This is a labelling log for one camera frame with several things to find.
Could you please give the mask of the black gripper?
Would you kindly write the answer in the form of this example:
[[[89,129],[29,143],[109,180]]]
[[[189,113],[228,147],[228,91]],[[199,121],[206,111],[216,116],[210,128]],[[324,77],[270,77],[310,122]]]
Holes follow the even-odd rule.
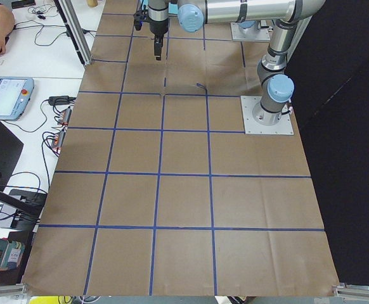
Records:
[[[162,59],[163,38],[167,33],[167,19],[155,21],[150,19],[150,30],[154,34],[154,56],[156,60]]]

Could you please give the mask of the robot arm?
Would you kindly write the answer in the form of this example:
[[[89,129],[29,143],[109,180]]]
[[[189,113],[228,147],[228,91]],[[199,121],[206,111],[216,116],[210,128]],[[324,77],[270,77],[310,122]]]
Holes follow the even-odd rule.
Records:
[[[294,83],[284,74],[288,51],[299,21],[313,16],[323,1],[232,0],[175,1],[177,17],[186,32],[196,32],[210,23],[230,23],[234,41],[256,42],[265,36],[266,54],[259,61],[257,74],[263,89],[252,117],[263,126],[273,126],[287,114],[284,106],[294,93]]]

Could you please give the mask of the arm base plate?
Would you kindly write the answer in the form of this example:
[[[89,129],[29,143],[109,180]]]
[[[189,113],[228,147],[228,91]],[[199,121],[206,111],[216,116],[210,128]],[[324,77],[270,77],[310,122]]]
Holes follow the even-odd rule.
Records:
[[[269,113],[261,107],[260,96],[240,96],[245,134],[258,136],[292,136],[294,130],[288,107]]]
[[[264,21],[252,22],[250,27],[244,28],[241,23],[231,23],[231,36],[233,41],[240,42],[269,42],[269,25]]]

